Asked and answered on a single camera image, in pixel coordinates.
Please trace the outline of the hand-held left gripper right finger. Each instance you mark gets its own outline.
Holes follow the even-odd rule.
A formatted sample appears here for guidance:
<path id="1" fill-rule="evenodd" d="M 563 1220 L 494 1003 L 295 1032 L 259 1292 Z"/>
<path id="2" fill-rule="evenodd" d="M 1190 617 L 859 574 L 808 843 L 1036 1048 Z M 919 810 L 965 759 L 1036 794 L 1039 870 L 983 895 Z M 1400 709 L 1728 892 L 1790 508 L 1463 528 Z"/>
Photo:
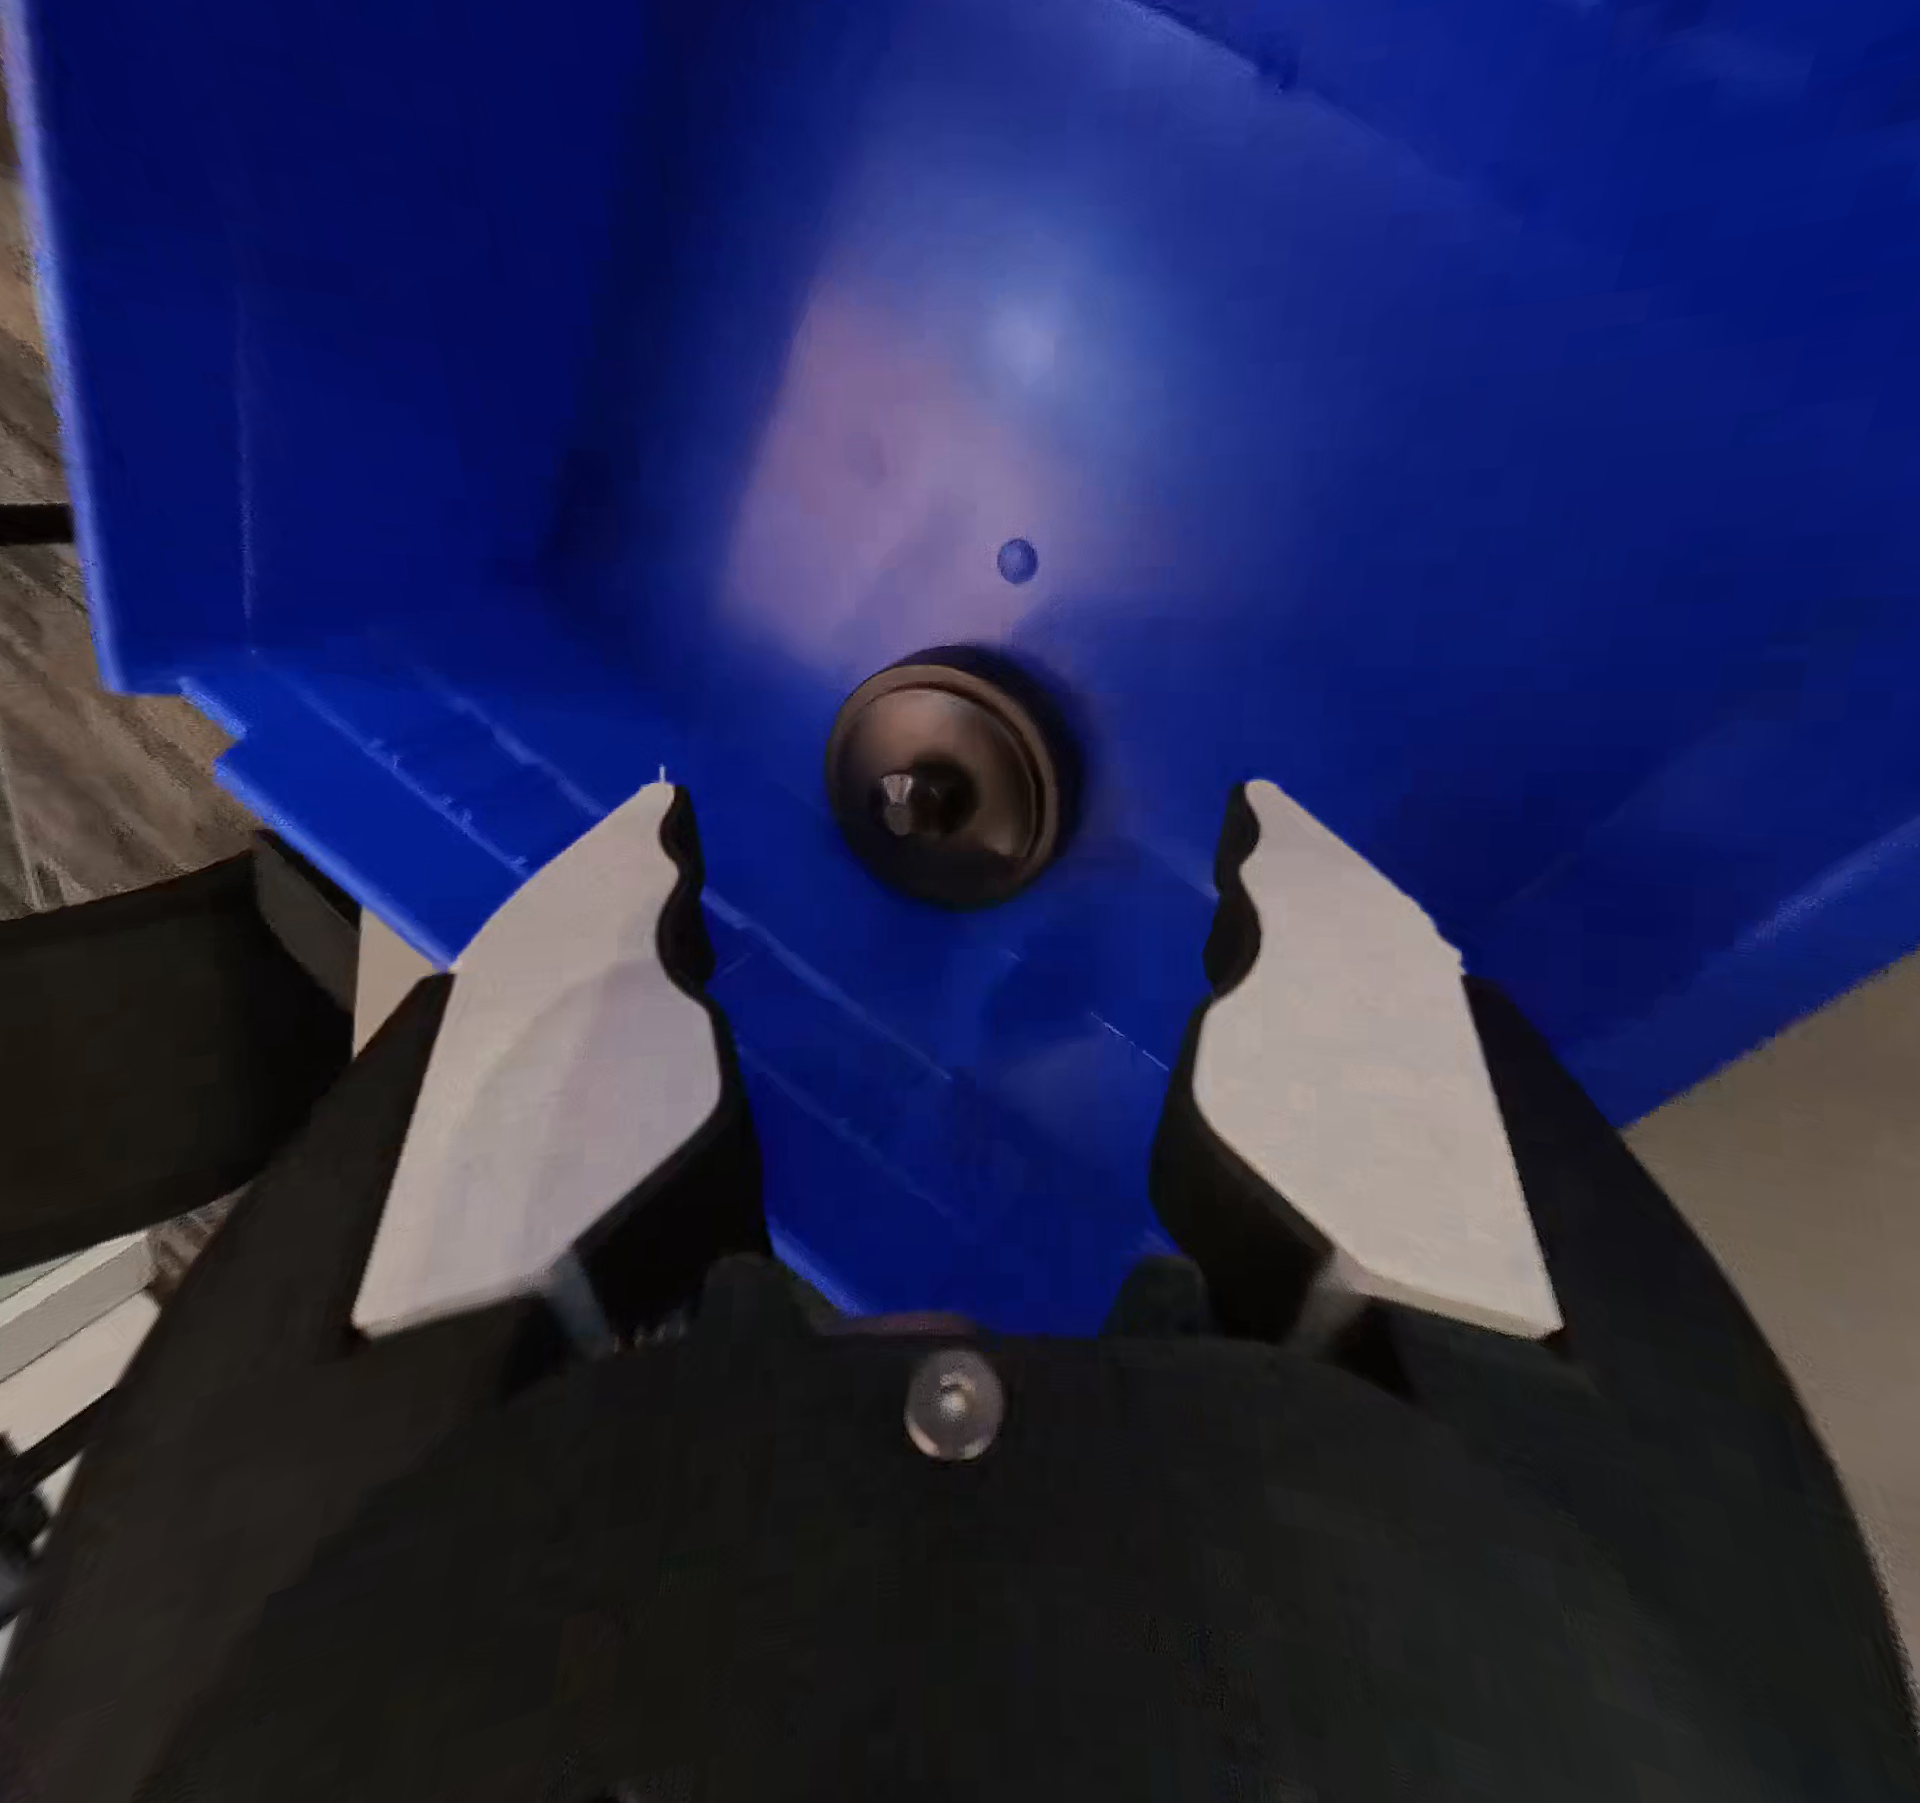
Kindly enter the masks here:
<path id="1" fill-rule="evenodd" d="M 1460 951 L 1270 780 L 1226 798 L 1201 974 L 1150 1206 L 1217 1322 L 1330 1340 L 1386 1303 L 1556 1335 Z"/>

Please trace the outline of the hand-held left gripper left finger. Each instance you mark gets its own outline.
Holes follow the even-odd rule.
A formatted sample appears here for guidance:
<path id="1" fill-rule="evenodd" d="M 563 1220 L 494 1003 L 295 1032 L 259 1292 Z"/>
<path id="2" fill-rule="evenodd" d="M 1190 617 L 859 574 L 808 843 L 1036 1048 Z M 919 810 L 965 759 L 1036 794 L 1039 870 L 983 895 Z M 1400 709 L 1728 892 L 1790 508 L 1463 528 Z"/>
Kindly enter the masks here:
<path id="1" fill-rule="evenodd" d="M 645 784 L 453 964 L 352 1322 L 362 1335 L 538 1295 L 610 1346 L 768 1256 L 736 1037 L 709 998 L 687 788 Z"/>

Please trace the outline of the black bottle lid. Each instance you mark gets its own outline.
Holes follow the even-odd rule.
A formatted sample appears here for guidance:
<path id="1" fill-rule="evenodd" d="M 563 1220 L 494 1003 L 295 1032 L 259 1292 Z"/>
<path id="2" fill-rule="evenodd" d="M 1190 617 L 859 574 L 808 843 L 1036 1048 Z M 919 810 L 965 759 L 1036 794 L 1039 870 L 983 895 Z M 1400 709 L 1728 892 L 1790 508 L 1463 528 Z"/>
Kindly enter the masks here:
<path id="1" fill-rule="evenodd" d="M 1082 747 L 1056 694 L 988 647 L 927 647 L 865 676 L 825 740 L 828 815 L 884 887 L 985 911 L 1078 833 Z"/>

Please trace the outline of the blue plastic bin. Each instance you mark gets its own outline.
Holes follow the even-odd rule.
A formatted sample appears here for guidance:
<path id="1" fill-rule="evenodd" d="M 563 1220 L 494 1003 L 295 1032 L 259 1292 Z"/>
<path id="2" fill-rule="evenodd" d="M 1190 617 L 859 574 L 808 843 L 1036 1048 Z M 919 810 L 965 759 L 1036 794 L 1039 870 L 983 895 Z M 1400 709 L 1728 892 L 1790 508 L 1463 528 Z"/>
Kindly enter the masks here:
<path id="1" fill-rule="evenodd" d="M 3 0 L 109 684 L 453 961 L 667 774 L 772 1231 L 1092 1330 L 1227 788 L 1626 1125 L 1917 947 L 1917 0 Z M 1027 663 L 940 911 L 825 740 Z"/>

